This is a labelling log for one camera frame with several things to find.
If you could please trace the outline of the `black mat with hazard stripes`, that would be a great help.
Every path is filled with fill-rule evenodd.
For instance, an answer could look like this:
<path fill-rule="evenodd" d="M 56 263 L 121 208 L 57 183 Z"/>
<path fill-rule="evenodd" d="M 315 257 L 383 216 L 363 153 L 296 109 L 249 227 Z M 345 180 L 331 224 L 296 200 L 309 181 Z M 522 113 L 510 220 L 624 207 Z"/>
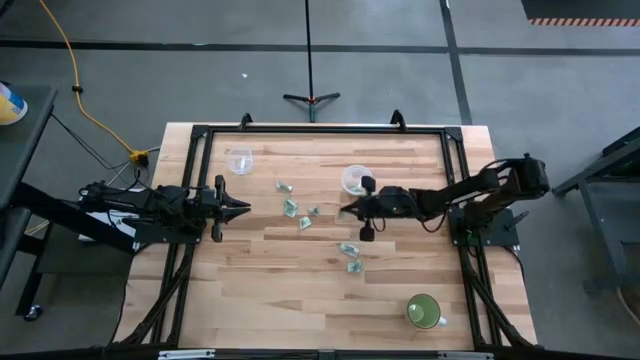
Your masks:
<path fill-rule="evenodd" d="M 535 26 L 640 27 L 640 0 L 520 0 Z"/>

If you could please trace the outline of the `black aluminium table frame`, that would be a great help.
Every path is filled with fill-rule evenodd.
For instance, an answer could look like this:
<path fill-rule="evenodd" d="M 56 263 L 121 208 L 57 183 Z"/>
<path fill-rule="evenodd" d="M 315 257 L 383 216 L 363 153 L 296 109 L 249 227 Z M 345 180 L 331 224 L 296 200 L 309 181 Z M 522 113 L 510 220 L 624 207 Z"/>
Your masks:
<path fill-rule="evenodd" d="M 442 126 L 414 125 L 380 133 L 349 125 L 233 125 L 193 139 L 192 125 L 167 125 L 153 181 L 178 185 L 185 168 L 198 169 L 212 151 L 208 177 L 222 175 L 228 192 L 251 211 L 225 226 L 223 240 L 195 248 L 178 342 L 184 348 L 322 350 L 469 350 L 473 337 L 459 253 L 439 220 L 387 220 L 371 243 L 359 242 L 360 223 L 342 215 L 350 202 L 341 176 L 368 167 L 380 186 L 445 187 L 493 157 L 488 129 L 465 126 L 459 136 Z M 232 173 L 227 154 L 249 148 L 253 171 Z M 293 186 L 279 191 L 276 182 Z M 284 215 L 284 201 L 299 205 Z M 308 209 L 318 207 L 311 216 Z M 308 216 L 312 225 L 299 229 Z M 357 244 L 364 265 L 348 273 L 341 243 Z M 418 329 L 405 317 L 416 294 L 436 299 L 444 327 Z"/>

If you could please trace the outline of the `white metal bracket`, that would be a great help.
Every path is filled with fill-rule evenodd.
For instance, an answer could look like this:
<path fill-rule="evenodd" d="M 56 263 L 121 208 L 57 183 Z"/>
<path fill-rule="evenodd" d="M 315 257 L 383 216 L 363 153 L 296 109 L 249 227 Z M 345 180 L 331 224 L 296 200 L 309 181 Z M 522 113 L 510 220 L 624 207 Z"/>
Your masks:
<path fill-rule="evenodd" d="M 495 360 L 492 353 L 443 351 L 438 353 L 438 360 Z"/>
<path fill-rule="evenodd" d="M 215 349 L 181 349 L 160 351 L 157 360 L 211 360 L 215 356 Z"/>

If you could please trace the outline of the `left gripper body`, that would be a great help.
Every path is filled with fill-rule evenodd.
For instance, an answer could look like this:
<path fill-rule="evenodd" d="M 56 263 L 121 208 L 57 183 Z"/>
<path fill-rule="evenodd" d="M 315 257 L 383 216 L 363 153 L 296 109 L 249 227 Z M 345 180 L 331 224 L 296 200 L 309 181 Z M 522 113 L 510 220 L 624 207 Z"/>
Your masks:
<path fill-rule="evenodd" d="M 197 193 L 197 205 L 203 227 L 209 220 L 213 221 L 211 226 L 211 237 L 214 242 L 222 241 L 221 215 L 223 208 L 223 191 L 225 190 L 225 180 L 222 175 L 217 175 L 214 187 L 204 186 Z"/>

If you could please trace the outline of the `dark side table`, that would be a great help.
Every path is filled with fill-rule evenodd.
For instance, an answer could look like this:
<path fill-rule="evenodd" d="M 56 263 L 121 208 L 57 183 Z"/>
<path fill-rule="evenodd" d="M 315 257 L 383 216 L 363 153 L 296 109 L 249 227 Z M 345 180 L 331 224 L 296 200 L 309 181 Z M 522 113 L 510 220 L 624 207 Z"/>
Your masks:
<path fill-rule="evenodd" d="M 25 97 L 20 103 L 24 116 L 9 125 L 0 125 L 0 289 L 18 251 L 35 257 L 15 311 L 17 316 L 30 322 L 43 313 L 34 299 L 42 279 L 38 266 L 53 225 L 65 227 L 129 255 L 133 255 L 135 250 L 134 239 L 130 235 L 23 181 L 52 115 L 57 90 L 51 86 L 16 85 L 4 91 L 0 83 L 0 100 L 4 95 L 14 93 Z M 24 233 L 33 215 L 49 221 L 46 237 L 42 239 Z"/>

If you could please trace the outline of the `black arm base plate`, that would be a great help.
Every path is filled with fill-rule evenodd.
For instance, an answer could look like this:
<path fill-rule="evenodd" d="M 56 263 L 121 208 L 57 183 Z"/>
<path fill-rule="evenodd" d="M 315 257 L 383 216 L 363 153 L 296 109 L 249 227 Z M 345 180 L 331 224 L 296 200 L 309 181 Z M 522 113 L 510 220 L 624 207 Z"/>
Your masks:
<path fill-rule="evenodd" d="M 510 208 L 497 213 L 486 226 L 471 228 L 465 223 L 464 211 L 460 208 L 450 209 L 448 221 L 451 242 L 454 246 L 499 246 L 513 247 L 520 244 L 516 226 L 528 212 L 514 215 Z"/>
<path fill-rule="evenodd" d="M 160 223 L 137 223 L 134 240 L 139 243 L 196 244 L 202 236 L 201 228 L 175 228 Z"/>

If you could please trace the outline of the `green ceramic mug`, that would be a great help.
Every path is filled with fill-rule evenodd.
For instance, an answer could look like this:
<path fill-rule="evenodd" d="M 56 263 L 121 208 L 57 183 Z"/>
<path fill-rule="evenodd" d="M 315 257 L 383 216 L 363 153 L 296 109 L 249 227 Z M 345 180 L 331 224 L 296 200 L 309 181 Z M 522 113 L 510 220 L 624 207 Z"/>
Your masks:
<path fill-rule="evenodd" d="M 428 294 L 412 296 L 407 302 L 405 317 L 414 327 L 423 330 L 448 324 L 439 303 Z"/>

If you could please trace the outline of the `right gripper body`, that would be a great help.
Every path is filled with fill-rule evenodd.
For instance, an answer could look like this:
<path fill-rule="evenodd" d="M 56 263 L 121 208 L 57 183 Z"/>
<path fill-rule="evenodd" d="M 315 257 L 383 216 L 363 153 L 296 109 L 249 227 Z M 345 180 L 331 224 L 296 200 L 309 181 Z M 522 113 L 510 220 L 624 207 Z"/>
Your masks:
<path fill-rule="evenodd" d="M 364 226 L 360 229 L 359 236 L 361 241 L 373 242 L 375 232 L 383 232 L 386 229 L 386 218 L 390 214 L 389 205 L 384 205 L 382 198 L 394 194 L 395 187 L 385 186 L 374 195 L 376 181 L 373 177 L 363 176 L 360 183 L 366 196 L 360 205 L 360 218 L 364 222 Z"/>

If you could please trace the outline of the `dark metal cart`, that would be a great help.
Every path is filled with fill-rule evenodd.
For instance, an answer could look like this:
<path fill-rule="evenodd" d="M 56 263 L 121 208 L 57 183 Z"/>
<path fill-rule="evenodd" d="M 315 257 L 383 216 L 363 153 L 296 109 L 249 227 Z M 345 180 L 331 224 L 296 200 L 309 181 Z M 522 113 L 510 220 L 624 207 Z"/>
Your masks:
<path fill-rule="evenodd" d="M 640 265 L 633 265 L 626 251 L 629 246 L 640 250 L 640 126 L 606 146 L 552 193 L 563 198 L 573 190 L 580 192 L 611 266 L 609 273 L 585 281 L 584 289 L 640 285 Z"/>

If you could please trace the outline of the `white paper sheet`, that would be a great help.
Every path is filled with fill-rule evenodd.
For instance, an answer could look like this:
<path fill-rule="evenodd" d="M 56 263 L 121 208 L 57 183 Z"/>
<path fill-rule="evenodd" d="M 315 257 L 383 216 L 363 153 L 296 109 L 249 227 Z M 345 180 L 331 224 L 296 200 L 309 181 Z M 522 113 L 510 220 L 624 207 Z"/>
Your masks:
<path fill-rule="evenodd" d="M 81 189 L 79 191 L 79 199 L 84 200 L 84 195 L 88 193 L 87 190 Z M 118 229 L 120 232 L 125 233 L 126 235 L 135 237 L 136 230 L 124 223 L 124 219 L 128 218 L 138 218 L 138 215 L 128 212 L 122 212 L 119 210 L 108 210 L 106 212 L 85 212 L 90 217 L 112 227 Z M 93 238 L 87 237 L 86 235 L 79 235 L 78 239 L 84 242 L 95 241 Z"/>

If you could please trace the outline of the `clear plastic cup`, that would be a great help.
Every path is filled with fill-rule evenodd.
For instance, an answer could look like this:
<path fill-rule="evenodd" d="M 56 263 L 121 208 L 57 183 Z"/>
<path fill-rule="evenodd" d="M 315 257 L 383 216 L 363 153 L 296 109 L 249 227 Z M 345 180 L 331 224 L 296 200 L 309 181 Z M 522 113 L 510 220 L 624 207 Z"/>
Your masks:
<path fill-rule="evenodd" d="M 249 148 L 232 148 L 227 154 L 229 170 L 236 175 L 247 175 L 253 171 L 253 153 Z"/>
<path fill-rule="evenodd" d="M 343 189 L 348 193 L 348 189 L 354 186 L 362 185 L 362 178 L 364 176 L 372 177 L 373 173 L 363 165 L 350 165 L 344 169 L 341 177 L 341 184 Z"/>

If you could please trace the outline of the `yellow blue white container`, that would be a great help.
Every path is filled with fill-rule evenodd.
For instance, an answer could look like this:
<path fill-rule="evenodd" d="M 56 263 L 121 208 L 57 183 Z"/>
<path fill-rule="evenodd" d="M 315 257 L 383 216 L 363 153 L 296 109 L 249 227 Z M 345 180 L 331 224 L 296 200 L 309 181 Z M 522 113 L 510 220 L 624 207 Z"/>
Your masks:
<path fill-rule="evenodd" d="M 0 82 L 0 126 L 20 121 L 28 112 L 27 102 Z"/>

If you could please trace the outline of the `black tripod stand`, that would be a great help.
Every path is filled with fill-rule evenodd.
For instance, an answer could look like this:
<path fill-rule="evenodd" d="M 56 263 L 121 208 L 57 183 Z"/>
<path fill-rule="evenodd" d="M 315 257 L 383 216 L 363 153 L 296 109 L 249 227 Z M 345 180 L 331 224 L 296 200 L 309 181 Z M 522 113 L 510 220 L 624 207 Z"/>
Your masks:
<path fill-rule="evenodd" d="M 341 97 L 341 94 L 339 92 L 334 92 L 334 93 L 329 93 L 329 94 L 320 95 L 320 96 L 315 95 L 309 0 L 304 0 L 304 11 L 305 11 L 305 38 L 306 38 L 306 57 L 307 57 L 307 75 L 308 75 L 308 95 L 299 96 L 299 95 L 293 95 L 293 94 L 284 94 L 283 98 L 287 101 L 298 101 L 305 104 L 308 109 L 309 122 L 315 123 L 318 105 L 323 101 L 338 99 Z"/>

